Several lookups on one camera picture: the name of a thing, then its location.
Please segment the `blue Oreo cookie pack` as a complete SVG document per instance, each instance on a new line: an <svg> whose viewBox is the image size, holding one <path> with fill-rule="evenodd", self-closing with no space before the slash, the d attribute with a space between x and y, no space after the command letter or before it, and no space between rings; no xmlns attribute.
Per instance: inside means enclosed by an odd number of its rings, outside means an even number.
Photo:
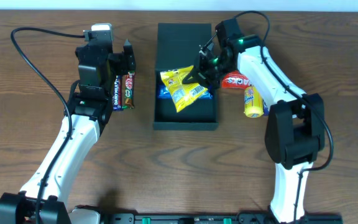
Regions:
<svg viewBox="0 0 358 224"><path fill-rule="evenodd" d="M172 98L170 92L168 91L167 87L164 84L159 85L157 98L159 98L159 99L171 99ZM207 100L210 100L212 98L213 98L213 96L208 90L206 92L204 92L199 97L199 99L207 99Z"/></svg>

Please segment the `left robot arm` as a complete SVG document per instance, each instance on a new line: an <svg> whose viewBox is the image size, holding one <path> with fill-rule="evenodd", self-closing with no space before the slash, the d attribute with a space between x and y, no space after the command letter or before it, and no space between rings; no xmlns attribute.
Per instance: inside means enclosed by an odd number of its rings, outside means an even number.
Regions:
<svg viewBox="0 0 358 224"><path fill-rule="evenodd" d="M16 194L0 198L0 223L108 223L97 208L66 203L86 155L98 142L121 98L118 80L135 70L132 45L113 51L111 24L95 24L77 47L79 80L73 82L64 106L58 136L35 174Z"/></svg>

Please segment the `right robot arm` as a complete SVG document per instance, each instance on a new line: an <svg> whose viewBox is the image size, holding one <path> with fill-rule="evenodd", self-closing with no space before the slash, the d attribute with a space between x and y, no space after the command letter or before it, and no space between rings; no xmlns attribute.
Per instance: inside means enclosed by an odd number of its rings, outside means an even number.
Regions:
<svg viewBox="0 0 358 224"><path fill-rule="evenodd" d="M216 27L221 53L214 55L208 42L182 81L219 88L232 71L245 75L269 108L265 147L275 163L275 191L270 211L278 223L303 219L307 172L324 147L324 128L318 124L324 106L317 95L307 95L278 67L257 35L244 35L237 19Z"/></svg>

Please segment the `dark green box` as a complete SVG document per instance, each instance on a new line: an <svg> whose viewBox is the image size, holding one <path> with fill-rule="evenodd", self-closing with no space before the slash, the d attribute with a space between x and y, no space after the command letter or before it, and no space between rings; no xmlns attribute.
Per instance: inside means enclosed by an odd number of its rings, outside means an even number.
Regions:
<svg viewBox="0 0 358 224"><path fill-rule="evenodd" d="M188 67L195 62L200 45L211 38L211 24L159 23L155 63L154 130L214 131L218 123L218 98L209 90L209 98L200 97L176 112L171 97L161 98L164 84L160 72Z"/></svg>

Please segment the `yellow snack bag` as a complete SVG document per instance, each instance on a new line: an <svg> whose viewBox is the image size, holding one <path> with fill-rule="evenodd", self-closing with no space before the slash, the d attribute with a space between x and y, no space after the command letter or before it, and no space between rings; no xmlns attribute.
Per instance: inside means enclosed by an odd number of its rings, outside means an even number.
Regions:
<svg viewBox="0 0 358 224"><path fill-rule="evenodd" d="M183 80L192 69L193 66L191 65L160 72L160 78L172 97L177 113L208 92L208 89L199 83L183 84Z"/></svg>

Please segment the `red Hacks candy bag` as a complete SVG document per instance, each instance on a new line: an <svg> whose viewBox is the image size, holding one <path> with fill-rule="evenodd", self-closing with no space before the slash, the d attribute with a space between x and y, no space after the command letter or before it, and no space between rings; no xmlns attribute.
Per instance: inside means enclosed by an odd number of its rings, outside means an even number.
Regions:
<svg viewBox="0 0 358 224"><path fill-rule="evenodd" d="M240 88L246 89L251 86L250 80L238 71L227 73L222 79L222 88Z"/></svg>

